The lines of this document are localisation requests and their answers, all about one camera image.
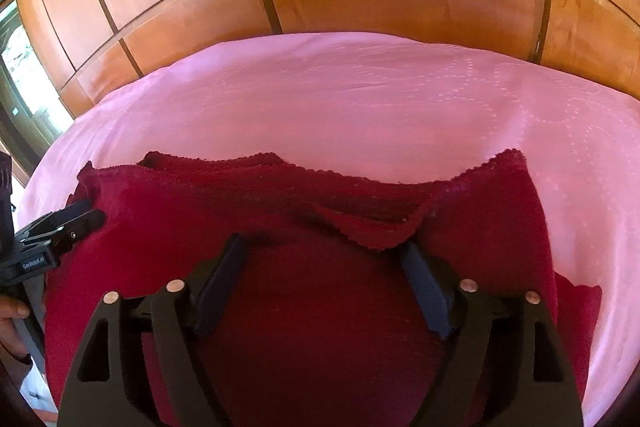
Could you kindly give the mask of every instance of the bed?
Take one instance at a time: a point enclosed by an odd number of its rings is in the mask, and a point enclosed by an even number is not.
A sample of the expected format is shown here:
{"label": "bed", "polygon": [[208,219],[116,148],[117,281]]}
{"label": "bed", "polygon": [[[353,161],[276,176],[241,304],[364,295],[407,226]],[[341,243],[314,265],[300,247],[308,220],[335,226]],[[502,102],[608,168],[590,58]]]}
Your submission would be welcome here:
{"label": "bed", "polygon": [[87,161],[148,151],[209,160],[274,152],[383,182],[448,179],[522,150],[555,270],[599,285],[583,402],[593,426],[640,359],[640,102],[492,52],[381,34],[223,42],[108,94],[46,153],[18,209],[62,207]]}

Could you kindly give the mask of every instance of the black clamp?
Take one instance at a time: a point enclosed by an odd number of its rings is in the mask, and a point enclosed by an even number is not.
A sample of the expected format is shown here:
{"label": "black clamp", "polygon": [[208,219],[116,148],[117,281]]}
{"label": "black clamp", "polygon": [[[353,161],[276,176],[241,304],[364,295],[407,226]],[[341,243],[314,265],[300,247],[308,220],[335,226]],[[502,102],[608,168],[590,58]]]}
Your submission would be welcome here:
{"label": "black clamp", "polygon": [[[408,243],[396,250],[432,331],[449,355],[411,427],[459,427],[492,341],[503,356],[479,427],[579,427],[572,369],[540,296],[504,299],[460,280],[443,261]],[[162,375],[182,427],[232,427],[189,339],[216,327],[246,249],[233,236],[222,256],[153,295],[98,304],[66,379],[59,427],[165,427],[151,396],[140,335],[154,333]]]}
{"label": "black clamp", "polygon": [[0,293],[27,303],[33,310],[25,320],[15,319],[20,337],[38,369],[44,373],[44,311],[42,295],[30,295],[25,283],[60,265],[60,257],[104,223],[104,213],[88,200],[36,219],[14,234],[11,156],[0,152]]}

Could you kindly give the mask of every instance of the human hand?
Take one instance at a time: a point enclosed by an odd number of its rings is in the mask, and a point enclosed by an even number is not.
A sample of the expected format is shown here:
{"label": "human hand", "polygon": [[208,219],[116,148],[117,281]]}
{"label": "human hand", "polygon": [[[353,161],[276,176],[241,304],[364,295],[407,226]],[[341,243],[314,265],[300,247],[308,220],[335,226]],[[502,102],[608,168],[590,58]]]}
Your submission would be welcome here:
{"label": "human hand", "polygon": [[15,330],[12,319],[23,319],[30,313],[26,304],[7,295],[0,295],[0,344],[16,359],[23,359],[29,351]]}

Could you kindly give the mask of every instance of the red velvet cloth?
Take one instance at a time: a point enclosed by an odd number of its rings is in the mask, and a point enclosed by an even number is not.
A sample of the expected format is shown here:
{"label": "red velvet cloth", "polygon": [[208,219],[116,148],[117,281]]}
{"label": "red velvet cloth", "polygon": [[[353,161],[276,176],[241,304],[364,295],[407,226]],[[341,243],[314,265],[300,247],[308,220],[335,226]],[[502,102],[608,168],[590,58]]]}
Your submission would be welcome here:
{"label": "red velvet cloth", "polygon": [[[238,427],[411,421],[443,353],[399,260],[381,252],[411,236],[489,293],[538,291],[584,393],[601,292],[554,273],[543,209],[518,151],[418,185],[308,171],[273,154],[204,162],[149,153],[139,165],[89,164],[78,179],[72,200],[88,196],[107,220],[48,279],[56,401],[104,293],[154,293],[218,255],[233,232],[249,244],[246,267],[218,329],[196,349]],[[146,354],[161,416],[177,425],[150,343]]]}

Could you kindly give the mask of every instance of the metal rivet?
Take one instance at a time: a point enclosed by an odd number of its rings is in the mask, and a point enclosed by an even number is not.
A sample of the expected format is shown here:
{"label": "metal rivet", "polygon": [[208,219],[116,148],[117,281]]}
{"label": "metal rivet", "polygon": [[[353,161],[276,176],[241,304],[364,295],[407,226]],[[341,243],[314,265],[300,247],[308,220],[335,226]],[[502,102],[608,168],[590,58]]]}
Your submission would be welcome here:
{"label": "metal rivet", "polygon": [[460,289],[467,293],[475,293],[478,291],[478,283],[473,279],[463,279],[460,281]]}
{"label": "metal rivet", "polygon": [[182,279],[174,279],[172,281],[169,281],[169,283],[166,285],[166,290],[171,293],[178,293],[182,291],[183,288],[184,281]]}
{"label": "metal rivet", "polygon": [[105,304],[113,304],[120,298],[118,292],[109,292],[102,298]]}
{"label": "metal rivet", "polygon": [[527,292],[524,294],[524,298],[527,299],[529,304],[540,304],[542,302],[542,298],[536,292]]}

